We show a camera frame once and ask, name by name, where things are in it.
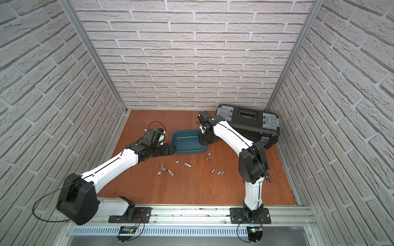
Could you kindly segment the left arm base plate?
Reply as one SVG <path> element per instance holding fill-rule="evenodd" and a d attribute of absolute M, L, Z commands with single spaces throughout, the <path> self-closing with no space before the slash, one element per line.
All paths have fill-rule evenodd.
<path fill-rule="evenodd" d="M 152 207 L 132 207 L 128 208 L 122 216 L 110 216 L 109 223 L 136 223 L 141 219 L 144 223 L 149 223 Z"/>

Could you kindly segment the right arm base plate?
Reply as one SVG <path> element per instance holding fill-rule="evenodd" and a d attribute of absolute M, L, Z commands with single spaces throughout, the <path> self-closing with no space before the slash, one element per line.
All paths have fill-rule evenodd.
<path fill-rule="evenodd" d="M 249 211 L 248 208 L 230 208 L 230 220 L 232 224 L 252 223 L 252 224 L 271 224 L 270 213 L 267 208 L 259 208 Z"/>

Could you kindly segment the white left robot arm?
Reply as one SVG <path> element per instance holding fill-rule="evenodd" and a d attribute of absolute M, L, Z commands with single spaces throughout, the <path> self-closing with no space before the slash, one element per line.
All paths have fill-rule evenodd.
<path fill-rule="evenodd" d="M 162 128 L 147 129 L 143 137 L 127 145 L 115 157 L 81 175 L 68 175 L 60 191 L 56 209 L 77 225 L 96 217 L 110 216 L 133 221 L 135 204 L 126 197 L 102 198 L 97 194 L 118 175 L 149 158 L 175 154 L 173 143 L 165 143 Z"/>

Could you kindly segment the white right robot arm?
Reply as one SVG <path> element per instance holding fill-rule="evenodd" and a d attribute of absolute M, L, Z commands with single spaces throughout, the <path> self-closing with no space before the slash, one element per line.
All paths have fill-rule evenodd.
<path fill-rule="evenodd" d="M 245 182 L 243 201 L 244 216 L 256 220 L 263 211 L 262 185 L 268 169 L 265 147 L 261 142 L 252 142 L 237 132 L 223 117 L 211 116 L 207 111 L 198 115 L 201 145 L 211 145 L 219 138 L 226 142 L 238 155 L 238 171 Z"/>

